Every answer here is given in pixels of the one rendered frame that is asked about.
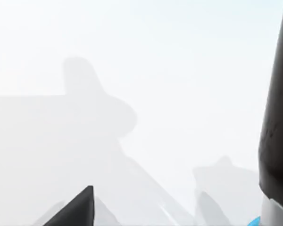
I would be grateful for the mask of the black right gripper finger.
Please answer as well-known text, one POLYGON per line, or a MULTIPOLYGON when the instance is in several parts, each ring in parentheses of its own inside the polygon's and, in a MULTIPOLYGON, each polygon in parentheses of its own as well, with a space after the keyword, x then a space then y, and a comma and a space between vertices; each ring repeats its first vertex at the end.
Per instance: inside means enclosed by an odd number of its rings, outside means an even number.
POLYGON ((87 186, 43 226, 94 226, 94 189, 87 186))

